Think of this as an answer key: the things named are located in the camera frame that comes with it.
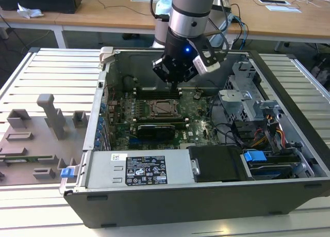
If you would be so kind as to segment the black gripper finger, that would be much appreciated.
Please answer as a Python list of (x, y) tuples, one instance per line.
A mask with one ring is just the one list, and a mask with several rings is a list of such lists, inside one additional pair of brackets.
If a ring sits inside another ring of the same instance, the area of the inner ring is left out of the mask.
[(173, 73), (173, 90), (177, 89), (178, 84), (188, 82), (197, 75), (195, 67), (183, 67)]
[(169, 72), (166, 72), (163, 69), (163, 60), (162, 60), (162, 58), (152, 61), (152, 69), (163, 82), (165, 82), (167, 84), (171, 84), (170, 89), (174, 90), (173, 82), (171, 80)]

